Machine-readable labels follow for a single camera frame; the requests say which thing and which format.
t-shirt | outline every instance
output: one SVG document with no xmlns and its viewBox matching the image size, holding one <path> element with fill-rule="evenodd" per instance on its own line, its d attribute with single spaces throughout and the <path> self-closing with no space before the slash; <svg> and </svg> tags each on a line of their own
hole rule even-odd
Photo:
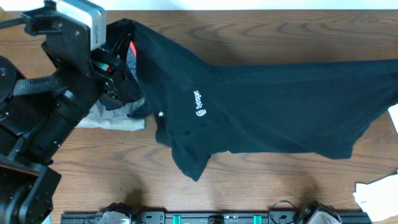
<svg viewBox="0 0 398 224">
<path fill-rule="evenodd" d="M 221 67 L 139 23 L 134 42 L 156 140 L 195 181 L 217 152 L 350 158 L 370 123 L 398 103 L 398 60 Z"/>
</svg>

wood grain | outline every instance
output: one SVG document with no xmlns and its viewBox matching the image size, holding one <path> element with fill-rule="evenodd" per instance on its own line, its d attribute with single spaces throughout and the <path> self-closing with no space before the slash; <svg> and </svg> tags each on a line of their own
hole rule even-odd
<svg viewBox="0 0 398 224">
<path fill-rule="evenodd" d="M 377 60 L 398 57 L 398 11 L 130 11 L 130 18 L 218 65 Z M 22 27 L 0 30 L 0 54 L 29 78 L 54 71 L 40 43 Z M 198 182 L 185 177 L 171 149 L 157 144 L 156 126 L 133 133 L 77 129 L 54 156 L 63 175 L 54 195 L 54 223 L 63 212 L 95 211 L 111 202 L 176 210 L 267 210 L 287 199 L 317 199 L 359 209 L 355 182 L 369 183 L 398 168 L 398 135 L 386 113 L 356 143 L 353 157 L 316 154 L 214 155 Z M 390 218 L 381 223 L 398 223 Z"/>
</svg>

wooden table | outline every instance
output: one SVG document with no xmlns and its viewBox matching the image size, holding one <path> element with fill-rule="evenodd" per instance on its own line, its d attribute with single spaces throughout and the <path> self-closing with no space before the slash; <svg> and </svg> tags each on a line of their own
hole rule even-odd
<svg viewBox="0 0 398 224">
<path fill-rule="evenodd" d="M 108 21 L 137 20 L 219 65 L 377 60 L 398 57 L 397 11 L 109 12 Z M 18 13 L 9 13 L 17 17 Z M 0 30 L 0 54 L 29 78 L 55 69 L 41 51 L 43 37 L 22 27 Z M 77 129 L 54 156 L 63 177 L 53 221 L 64 212 L 97 211 L 111 202 L 174 210 L 267 210 L 287 199 L 319 200 L 358 210 L 355 182 L 396 173 L 398 134 L 387 113 L 356 143 L 353 157 L 316 154 L 230 154 L 211 157 L 198 182 L 157 144 L 156 126 L 142 131 Z M 390 218 L 381 223 L 397 223 Z"/>
</svg>

